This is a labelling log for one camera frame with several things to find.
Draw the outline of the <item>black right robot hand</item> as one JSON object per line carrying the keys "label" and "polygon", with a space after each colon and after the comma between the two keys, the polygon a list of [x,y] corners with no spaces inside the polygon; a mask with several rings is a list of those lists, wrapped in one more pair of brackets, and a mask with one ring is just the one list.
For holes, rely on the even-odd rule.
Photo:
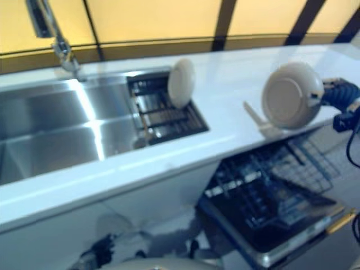
{"label": "black right robot hand", "polygon": [[340,111],[346,111],[359,97],[358,87],[345,79],[325,79],[322,83],[323,87],[319,92],[312,91],[308,96],[308,103],[311,106],[320,104],[321,106],[332,106]]}

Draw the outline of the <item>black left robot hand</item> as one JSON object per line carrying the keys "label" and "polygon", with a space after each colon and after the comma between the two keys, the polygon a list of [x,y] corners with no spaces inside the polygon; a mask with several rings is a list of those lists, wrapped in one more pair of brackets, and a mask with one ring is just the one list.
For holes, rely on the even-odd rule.
{"label": "black left robot hand", "polygon": [[115,236],[108,234],[92,245],[91,249],[95,254],[98,267],[102,267],[112,261],[114,253],[113,248],[115,246],[114,242]]}

